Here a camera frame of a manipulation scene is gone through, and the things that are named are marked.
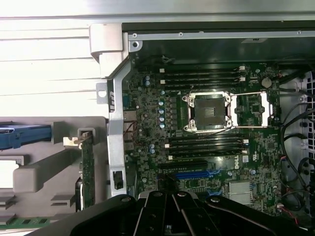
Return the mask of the CPU socket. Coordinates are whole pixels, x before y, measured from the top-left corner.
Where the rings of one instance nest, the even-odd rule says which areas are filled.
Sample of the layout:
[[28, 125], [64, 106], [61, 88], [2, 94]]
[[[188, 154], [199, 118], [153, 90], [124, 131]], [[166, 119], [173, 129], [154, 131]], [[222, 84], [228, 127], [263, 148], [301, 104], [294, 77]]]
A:
[[187, 104], [188, 123], [183, 130], [195, 134], [219, 133], [233, 128], [232, 94], [226, 91], [190, 92], [182, 97]]

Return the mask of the black expansion slot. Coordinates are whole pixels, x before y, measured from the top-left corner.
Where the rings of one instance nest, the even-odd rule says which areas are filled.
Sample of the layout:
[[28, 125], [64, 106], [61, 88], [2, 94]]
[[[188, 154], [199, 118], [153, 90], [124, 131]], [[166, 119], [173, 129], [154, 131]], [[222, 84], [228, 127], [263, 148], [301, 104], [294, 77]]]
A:
[[162, 163], [158, 165], [160, 170], [197, 170], [207, 167], [208, 162], [205, 160]]

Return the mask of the blue expansion slot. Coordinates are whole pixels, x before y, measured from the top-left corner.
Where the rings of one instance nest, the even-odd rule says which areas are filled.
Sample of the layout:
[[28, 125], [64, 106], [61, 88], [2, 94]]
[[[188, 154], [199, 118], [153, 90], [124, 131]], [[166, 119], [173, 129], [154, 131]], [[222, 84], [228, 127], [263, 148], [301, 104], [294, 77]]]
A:
[[192, 178], [210, 178], [216, 175], [216, 172], [200, 171], [200, 172], [185, 172], [177, 173], [175, 177], [177, 179], [192, 179]]

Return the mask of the RAM slot black latches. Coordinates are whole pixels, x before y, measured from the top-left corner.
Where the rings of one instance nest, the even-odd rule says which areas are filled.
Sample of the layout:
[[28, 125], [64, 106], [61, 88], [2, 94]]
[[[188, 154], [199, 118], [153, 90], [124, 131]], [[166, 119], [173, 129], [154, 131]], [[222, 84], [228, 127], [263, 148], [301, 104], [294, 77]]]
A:
[[192, 141], [205, 141], [205, 140], [231, 140], [231, 139], [244, 139], [244, 134], [217, 134], [205, 136], [187, 136], [187, 137], [174, 137], [169, 138], [170, 143], [173, 142], [192, 142]]
[[169, 154], [172, 155], [180, 155], [186, 153], [223, 153], [230, 151], [241, 151], [243, 150], [243, 146], [220, 146], [220, 147], [183, 147], [183, 148], [175, 148], [169, 149]]
[[165, 85], [165, 89], [168, 90], [186, 90], [186, 89], [224, 89], [224, 88], [233, 88], [238, 87], [239, 84], [231, 83], [231, 84], [195, 84], [195, 85]]
[[239, 73], [210, 73], [210, 74], [165, 74], [164, 77], [171, 79], [171, 78], [215, 78], [215, 77], [239, 77]]

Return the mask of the open black PC case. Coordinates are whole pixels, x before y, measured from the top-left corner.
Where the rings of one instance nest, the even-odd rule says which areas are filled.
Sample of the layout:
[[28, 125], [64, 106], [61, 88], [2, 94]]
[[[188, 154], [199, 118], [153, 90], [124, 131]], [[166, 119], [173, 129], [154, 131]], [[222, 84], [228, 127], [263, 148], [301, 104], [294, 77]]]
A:
[[[108, 115], [108, 159], [112, 196], [126, 194], [124, 151], [123, 80], [136, 66], [166, 64], [266, 63], [278, 71], [272, 78], [279, 84], [280, 144], [276, 161], [281, 193], [276, 215], [308, 230], [315, 236], [315, 159], [306, 150], [308, 137], [301, 83], [306, 73], [315, 72], [314, 22], [173, 22], [122, 23], [123, 51], [99, 56], [104, 89], [115, 93], [115, 111]], [[163, 236], [191, 236], [178, 212], [173, 194], [187, 192], [167, 187]], [[134, 197], [143, 198], [146, 192]]]

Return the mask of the green motherboard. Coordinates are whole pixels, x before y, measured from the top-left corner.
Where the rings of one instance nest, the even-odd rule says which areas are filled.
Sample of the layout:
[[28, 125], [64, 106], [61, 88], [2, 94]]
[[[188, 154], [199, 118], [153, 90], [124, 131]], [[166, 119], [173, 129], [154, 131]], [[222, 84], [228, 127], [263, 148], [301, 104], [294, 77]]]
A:
[[[238, 87], [215, 89], [168, 90], [160, 84], [164, 73], [160, 69], [218, 69], [239, 68], [239, 77], [244, 82], [225, 83], [176, 83], [195, 84], [231, 84]], [[173, 187], [177, 190], [192, 192], [203, 201], [210, 196], [228, 198], [229, 183], [249, 181], [251, 183], [252, 203], [246, 205], [270, 215], [276, 215], [276, 201], [281, 187], [277, 174], [276, 161], [280, 158], [280, 100], [279, 84], [272, 80], [278, 71], [266, 63], [214, 63], [214, 64], [156, 64], [138, 65], [130, 78], [123, 80], [123, 117], [124, 151], [126, 158], [127, 192], [138, 197], [141, 192], [162, 190]], [[264, 88], [263, 78], [270, 78], [272, 86]], [[183, 127], [188, 123], [187, 104], [182, 97], [190, 92], [226, 91], [231, 94], [265, 91], [268, 101], [273, 105], [273, 115], [268, 119], [266, 128], [233, 127], [225, 132], [195, 134], [186, 132]], [[240, 125], [259, 125], [260, 98], [257, 95], [237, 100]], [[187, 136], [205, 136], [217, 134], [244, 134], [243, 145], [206, 145], [190, 147], [243, 146], [248, 154], [232, 156], [168, 160], [169, 138]], [[159, 164], [200, 161], [208, 162], [208, 167], [197, 170], [160, 170]], [[210, 178], [177, 179], [175, 174], [185, 172], [216, 172]]]

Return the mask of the green RAM stick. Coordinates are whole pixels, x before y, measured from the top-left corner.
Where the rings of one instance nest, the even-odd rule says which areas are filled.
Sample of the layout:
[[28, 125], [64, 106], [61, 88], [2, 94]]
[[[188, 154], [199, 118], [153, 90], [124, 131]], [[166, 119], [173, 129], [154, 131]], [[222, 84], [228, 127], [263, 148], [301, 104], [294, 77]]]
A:
[[0, 226], [32, 226], [49, 224], [50, 219], [47, 217], [18, 217], [5, 216], [0, 217]]

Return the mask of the silver disk bay cage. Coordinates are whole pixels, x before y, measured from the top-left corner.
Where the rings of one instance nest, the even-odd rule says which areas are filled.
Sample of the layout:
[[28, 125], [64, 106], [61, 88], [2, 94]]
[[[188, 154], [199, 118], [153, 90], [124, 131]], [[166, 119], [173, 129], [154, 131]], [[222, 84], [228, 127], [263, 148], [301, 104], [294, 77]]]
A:
[[306, 150], [310, 158], [315, 159], [315, 72], [310, 71], [306, 73], [305, 78], [301, 83], [302, 91], [307, 94], [302, 94], [301, 99], [307, 103], [305, 111], [314, 110], [309, 114], [303, 122], [307, 124], [303, 128], [308, 140], [306, 141]]

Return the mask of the silver chipset heatsink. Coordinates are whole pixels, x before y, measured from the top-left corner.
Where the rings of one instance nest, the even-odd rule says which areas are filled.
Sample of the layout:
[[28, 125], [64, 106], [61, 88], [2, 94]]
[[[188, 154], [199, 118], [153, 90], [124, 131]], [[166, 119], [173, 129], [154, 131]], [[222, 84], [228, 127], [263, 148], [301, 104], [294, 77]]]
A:
[[249, 181], [230, 182], [228, 198], [243, 205], [252, 203], [251, 183]]

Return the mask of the RAM slot white latches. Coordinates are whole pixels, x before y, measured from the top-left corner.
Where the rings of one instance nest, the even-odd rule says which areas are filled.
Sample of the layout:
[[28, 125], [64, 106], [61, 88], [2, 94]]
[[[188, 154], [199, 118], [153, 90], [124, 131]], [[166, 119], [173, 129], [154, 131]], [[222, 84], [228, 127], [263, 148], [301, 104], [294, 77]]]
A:
[[165, 148], [190, 147], [190, 146], [206, 146], [206, 145], [243, 145], [248, 140], [244, 139], [204, 139], [204, 140], [176, 140], [169, 141], [164, 144]]
[[247, 150], [232, 150], [226, 152], [212, 152], [212, 153], [186, 153], [186, 154], [169, 154], [168, 160], [179, 160], [179, 159], [192, 159], [192, 158], [208, 158], [208, 157], [220, 157], [220, 156], [232, 156], [238, 154], [248, 154]]
[[160, 80], [160, 84], [176, 84], [176, 83], [225, 83], [225, 82], [244, 82], [245, 77], [206, 77], [206, 78], [175, 78], [167, 77]]
[[239, 68], [218, 68], [218, 69], [160, 69], [160, 73], [164, 74], [235, 74], [242, 72]]

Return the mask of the metal socket cover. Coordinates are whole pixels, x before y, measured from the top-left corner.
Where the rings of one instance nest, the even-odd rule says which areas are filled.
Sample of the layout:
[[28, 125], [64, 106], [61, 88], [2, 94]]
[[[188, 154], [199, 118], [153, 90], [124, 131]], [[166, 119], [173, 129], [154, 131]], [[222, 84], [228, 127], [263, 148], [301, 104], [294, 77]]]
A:
[[[257, 95], [260, 98], [261, 122], [259, 125], [240, 125], [238, 122], [238, 115], [235, 110], [238, 108], [237, 100], [242, 97], [248, 97], [250, 95]], [[239, 94], [231, 94], [230, 96], [230, 117], [233, 127], [238, 128], [266, 128], [268, 126], [268, 119], [273, 115], [273, 105], [268, 101], [268, 95], [265, 91], [247, 92]]]

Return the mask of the hard disk in blue caddy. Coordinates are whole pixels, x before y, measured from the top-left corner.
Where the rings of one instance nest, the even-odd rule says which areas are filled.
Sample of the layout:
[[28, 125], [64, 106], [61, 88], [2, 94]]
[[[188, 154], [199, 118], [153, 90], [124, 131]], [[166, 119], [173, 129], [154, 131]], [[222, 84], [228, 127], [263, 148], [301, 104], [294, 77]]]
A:
[[21, 124], [0, 122], [0, 151], [52, 139], [52, 126], [47, 124]]

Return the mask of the grey plastic parts rack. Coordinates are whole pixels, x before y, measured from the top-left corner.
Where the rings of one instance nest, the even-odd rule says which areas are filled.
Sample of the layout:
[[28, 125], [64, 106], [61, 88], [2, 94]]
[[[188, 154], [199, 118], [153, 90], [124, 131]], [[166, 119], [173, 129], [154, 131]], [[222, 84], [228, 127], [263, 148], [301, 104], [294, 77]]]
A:
[[23, 218], [52, 218], [80, 209], [82, 151], [65, 147], [65, 137], [92, 134], [94, 202], [110, 197], [107, 120], [103, 117], [1, 117], [0, 125], [47, 125], [51, 138], [0, 149], [0, 224]]

